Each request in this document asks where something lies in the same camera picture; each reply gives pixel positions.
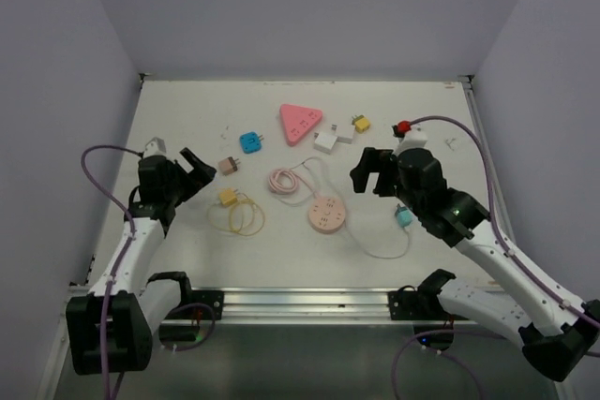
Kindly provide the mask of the small yellow plug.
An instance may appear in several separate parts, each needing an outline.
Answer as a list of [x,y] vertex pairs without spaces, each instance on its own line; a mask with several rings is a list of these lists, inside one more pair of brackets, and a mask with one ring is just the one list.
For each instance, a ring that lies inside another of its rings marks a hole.
[[224,208],[235,205],[238,201],[238,192],[233,188],[224,188],[218,192],[218,200]]

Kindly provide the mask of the teal plug adapter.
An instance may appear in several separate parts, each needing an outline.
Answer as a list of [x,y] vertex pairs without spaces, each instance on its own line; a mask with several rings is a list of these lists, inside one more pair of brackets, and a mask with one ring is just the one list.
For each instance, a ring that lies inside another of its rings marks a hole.
[[408,228],[413,222],[413,214],[410,209],[404,205],[398,204],[394,213],[395,219],[400,227]]

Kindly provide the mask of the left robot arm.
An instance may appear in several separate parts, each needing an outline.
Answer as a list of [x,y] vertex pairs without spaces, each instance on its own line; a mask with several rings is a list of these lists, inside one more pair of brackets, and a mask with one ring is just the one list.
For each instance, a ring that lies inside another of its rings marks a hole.
[[217,174],[190,149],[183,148],[180,155],[188,170],[166,155],[160,139],[137,154],[138,182],[126,202],[116,203],[124,219],[120,241],[97,282],[67,303],[71,359],[79,375],[144,370],[159,327],[169,316],[180,319],[202,311],[211,322],[219,318],[213,302],[201,301],[186,273],[147,272],[177,208]]

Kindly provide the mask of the brown pink plug adapter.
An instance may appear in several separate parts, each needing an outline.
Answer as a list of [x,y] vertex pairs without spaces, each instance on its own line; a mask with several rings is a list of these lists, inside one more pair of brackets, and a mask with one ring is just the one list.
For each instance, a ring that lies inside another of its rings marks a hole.
[[240,160],[238,158],[234,158],[232,156],[228,156],[218,163],[218,170],[223,176],[231,175],[237,171],[239,171]]

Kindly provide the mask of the yellow plug adapter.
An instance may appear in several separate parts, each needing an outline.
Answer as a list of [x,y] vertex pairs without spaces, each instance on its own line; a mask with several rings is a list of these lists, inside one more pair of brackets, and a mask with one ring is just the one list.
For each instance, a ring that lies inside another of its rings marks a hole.
[[371,122],[364,115],[356,115],[352,118],[352,125],[357,133],[364,133],[371,127]]

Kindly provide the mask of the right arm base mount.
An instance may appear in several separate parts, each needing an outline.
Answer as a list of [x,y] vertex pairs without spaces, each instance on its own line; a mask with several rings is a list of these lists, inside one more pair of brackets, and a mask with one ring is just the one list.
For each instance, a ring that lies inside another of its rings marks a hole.
[[418,287],[405,285],[387,292],[391,320],[446,320],[450,314],[438,299],[442,288],[457,277],[443,269],[430,274]]

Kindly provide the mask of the white charger plug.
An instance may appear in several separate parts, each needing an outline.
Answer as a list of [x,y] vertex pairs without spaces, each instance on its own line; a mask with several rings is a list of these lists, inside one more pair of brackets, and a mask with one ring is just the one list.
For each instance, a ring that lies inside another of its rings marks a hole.
[[336,144],[338,137],[335,134],[327,132],[316,132],[314,134],[313,148],[319,152],[330,155]]
[[337,138],[337,141],[352,144],[355,135],[355,127],[353,124],[332,124],[331,131]]

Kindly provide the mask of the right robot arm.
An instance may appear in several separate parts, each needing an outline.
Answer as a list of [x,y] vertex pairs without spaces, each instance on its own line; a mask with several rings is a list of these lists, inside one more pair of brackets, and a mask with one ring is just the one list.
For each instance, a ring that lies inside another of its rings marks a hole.
[[438,269],[397,302],[421,315],[453,315],[506,338],[541,375],[563,381],[599,337],[599,303],[554,282],[495,226],[490,212],[470,194],[450,187],[441,163],[423,148],[400,154],[367,147],[350,172],[353,189],[365,192],[370,174],[380,197],[396,197],[430,235],[476,263],[505,292],[496,297]]

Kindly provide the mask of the pink triangular power strip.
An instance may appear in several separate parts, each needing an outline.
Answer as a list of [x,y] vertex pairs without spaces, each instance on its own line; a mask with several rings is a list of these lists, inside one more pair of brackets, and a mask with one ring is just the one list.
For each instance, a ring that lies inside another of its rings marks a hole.
[[279,119],[286,143],[289,146],[298,144],[310,131],[320,123],[323,112],[318,109],[292,104],[279,107]]

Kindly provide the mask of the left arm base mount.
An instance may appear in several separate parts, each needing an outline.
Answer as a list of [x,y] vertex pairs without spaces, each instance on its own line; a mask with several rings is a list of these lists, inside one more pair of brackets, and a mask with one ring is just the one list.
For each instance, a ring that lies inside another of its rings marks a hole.
[[219,289],[193,288],[185,272],[152,274],[140,297],[140,306],[148,324],[164,319],[190,319],[200,310],[208,320],[221,320],[225,292]]

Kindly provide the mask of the blue plug adapter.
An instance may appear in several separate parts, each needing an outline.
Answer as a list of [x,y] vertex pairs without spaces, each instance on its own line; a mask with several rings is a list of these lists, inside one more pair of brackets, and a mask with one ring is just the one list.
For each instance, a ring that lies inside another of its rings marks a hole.
[[239,137],[239,143],[244,154],[253,154],[261,151],[263,148],[263,136],[250,131]]

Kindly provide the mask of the pink round socket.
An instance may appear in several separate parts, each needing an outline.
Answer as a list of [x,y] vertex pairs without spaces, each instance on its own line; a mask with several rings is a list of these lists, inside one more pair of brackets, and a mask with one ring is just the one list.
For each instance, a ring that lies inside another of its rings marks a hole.
[[308,208],[309,225],[322,234],[332,234],[342,229],[346,222],[346,208],[337,197],[317,197]]

